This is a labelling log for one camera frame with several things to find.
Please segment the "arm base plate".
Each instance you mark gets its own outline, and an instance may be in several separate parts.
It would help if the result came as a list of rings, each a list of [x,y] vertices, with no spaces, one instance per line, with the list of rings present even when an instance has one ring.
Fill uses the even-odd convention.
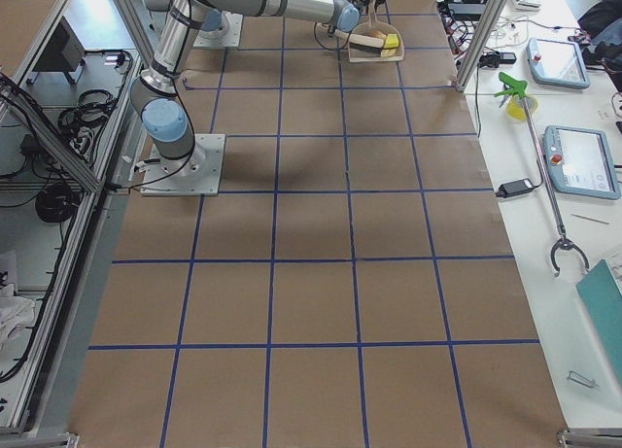
[[[242,22],[242,15],[218,10],[210,11],[193,45],[202,49],[237,48]]]
[[[152,144],[150,158],[157,162],[146,166],[139,190],[145,196],[215,196],[219,193],[224,154],[224,134],[197,134],[189,162],[161,158]]]

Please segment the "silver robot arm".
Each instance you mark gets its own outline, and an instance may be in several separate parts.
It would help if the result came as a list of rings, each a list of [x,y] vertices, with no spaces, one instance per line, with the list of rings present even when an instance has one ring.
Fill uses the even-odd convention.
[[[178,99],[180,77],[200,32],[215,32],[225,12],[247,17],[289,17],[343,32],[358,24],[363,8],[386,0],[143,0],[166,19],[150,65],[131,86],[130,100],[159,152],[166,176],[191,173],[203,157],[188,112]]]
[[[152,13],[166,13],[172,0],[142,0],[145,8]],[[222,38],[229,30],[229,22],[222,11],[212,10],[208,13],[200,27],[201,38],[216,40]]]

